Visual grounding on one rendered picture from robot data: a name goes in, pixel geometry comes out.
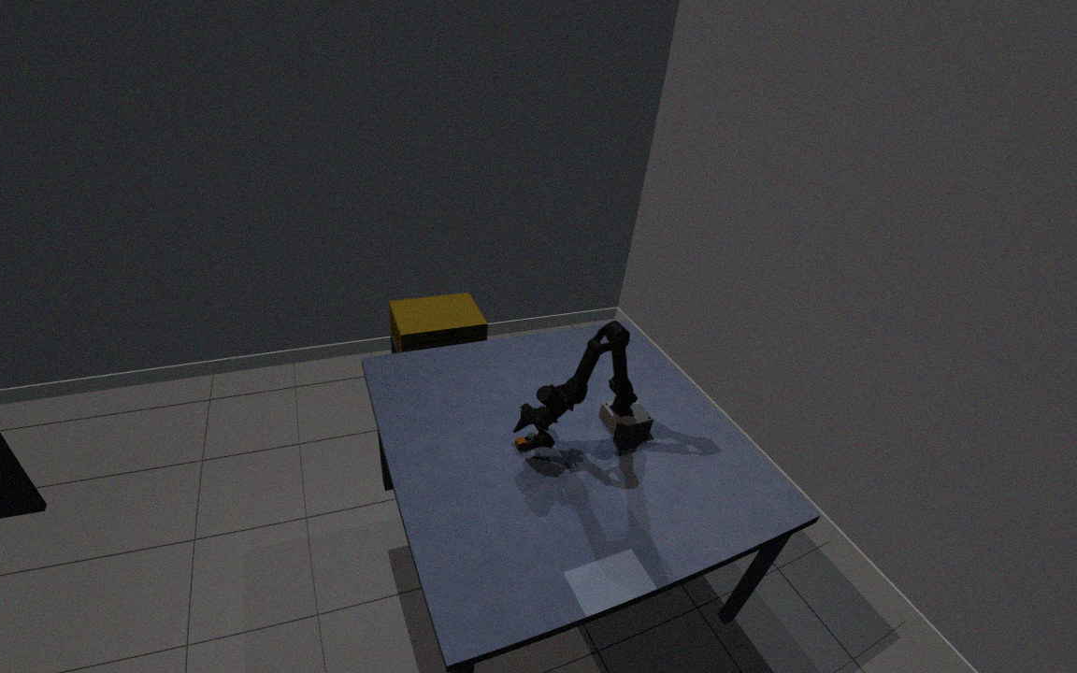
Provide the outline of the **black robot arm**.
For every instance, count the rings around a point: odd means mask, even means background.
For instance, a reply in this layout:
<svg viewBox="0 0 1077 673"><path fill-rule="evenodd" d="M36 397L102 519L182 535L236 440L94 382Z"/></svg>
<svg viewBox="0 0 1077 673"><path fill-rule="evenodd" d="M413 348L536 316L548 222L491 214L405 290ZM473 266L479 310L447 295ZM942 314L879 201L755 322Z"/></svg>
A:
<svg viewBox="0 0 1077 673"><path fill-rule="evenodd" d="M610 342L601 343L603 336ZM632 402L637 402L637 394L631 385L631 380L627 377L625 369L625 346L629 342L629 333L623 328L623 324L617 321L603 325L593 337L587 341L587 349L581 360L581 366L574 371L573 378L563 385L543 385L536 392L536 399L549 408L554 416L559 419L567 410L573 410L574 405L584 402L587 394L587 380L593 375L595 366L604 351L612 351L614 361L614 378L610 379L610 388L615 393L614 402L610 408L617 416L631 413ZM542 426L548 419L547 413L542 413L543 408L527 408L523 417L527 424Z"/></svg>

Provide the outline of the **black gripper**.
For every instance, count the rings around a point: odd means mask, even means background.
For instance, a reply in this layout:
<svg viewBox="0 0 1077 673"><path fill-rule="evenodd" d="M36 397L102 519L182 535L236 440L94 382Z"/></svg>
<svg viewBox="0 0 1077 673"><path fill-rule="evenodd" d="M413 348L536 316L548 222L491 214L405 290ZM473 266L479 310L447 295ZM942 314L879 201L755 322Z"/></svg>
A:
<svg viewBox="0 0 1077 673"><path fill-rule="evenodd" d="M524 420L524 417L523 417L524 410L527 408L531 408L531 406L529 406L527 404L522 405L521 410L520 410L520 412L521 412L521 419L518 422L518 424L516 424L516 426L514 426L513 432L518 432L521 429L523 429L523 427L527 426L527 421ZM540 427L536 426L536 429L538 429L538 435L537 436L535 435L535 437L534 437L533 440L531 440L530 443L527 443L527 446L524 446L524 451L529 451L529 449L535 449L535 448L541 448L541 447L544 447L544 448L551 448L551 447L554 447L553 436L550 434L548 434L548 432L546 432L546 431L550 430L550 427L548 427L548 426L550 426L553 424L553 422L555 422L555 424L557 423L557 417L554 416L553 411L549 408L545 408L544 406L543 406L542 413L547 413L548 419L546 419L546 421L544 421L544 424L542 426L540 426ZM544 431L544 430L546 430L546 431Z"/></svg>

